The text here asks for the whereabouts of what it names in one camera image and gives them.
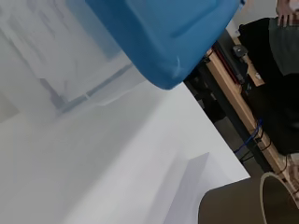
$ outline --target white table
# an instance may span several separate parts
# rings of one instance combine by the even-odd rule
[[[206,171],[224,182],[249,177],[184,85],[144,82],[45,128],[19,114],[0,125],[0,142],[6,224],[163,223],[192,159],[212,160]]]

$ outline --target plastic storage bin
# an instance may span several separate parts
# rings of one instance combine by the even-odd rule
[[[33,120],[108,104],[145,80],[84,0],[3,0],[0,9],[0,92]]]
[[[34,120],[47,120],[88,101],[106,105],[144,77],[171,89],[193,70],[238,3],[3,0],[0,92]]]
[[[139,71],[172,89],[217,40],[240,0],[86,0]]]

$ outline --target blue cable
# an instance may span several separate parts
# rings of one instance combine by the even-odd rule
[[[239,148],[237,149],[236,151],[234,151],[234,153],[238,153],[243,147],[246,147],[247,144],[257,135],[257,133],[260,131],[260,128],[262,127],[263,125],[263,120],[262,119],[259,119],[259,122],[258,122],[258,126],[256,127],[256,129],[254,130],[253,134],[251,135],[251,137]]]

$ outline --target blue plastic lid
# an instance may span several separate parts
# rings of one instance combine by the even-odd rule
[[[239,0],[86,0],[140,73],[170,90],[215,43]]]

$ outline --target wooden shelf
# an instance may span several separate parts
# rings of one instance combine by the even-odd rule
[[[221,60],[217,56],[215,52],[211,49],[207,52],[209,56],[210,62],[207,64],[208,69],[212,73],[213,77],[216,79],[218,84],[220,85],[222,91],[224,92],[225,96],[235,109],[235,112],[240,117],[246,128],[250,133],[256,129],[256,119],[253,117],[252,112],[243,99],[240,93],[240,86],[236,85],[233,80],[231,79],[230,75],[226,71],[224,65],[222,64]],[[256,86],[263,85],[264,82],[261,79],[256,77],[256,70],[250,61],[250,59],[246,56],[244,58],[246,62],[249,64],[249,75],[251,76],[252,80],[254,81]],[[265,133],[262,138],[262,142],[259,144],[260,148],[265,148],[269,146],[270,138]],[[272,166],[275,173],[279,174],[282,170],[286,167],[286,157],[281,156],[275,146],[272,144],[267,150],[263,152],[265,157],[267,158],[269,164]],[[288,185],[291,188],[292,192],[295,192],[297,188],[291,182],[291,178],[288,172],[288,169],[284,171],[281,175],[281,178],[284,178],[288,181]]]

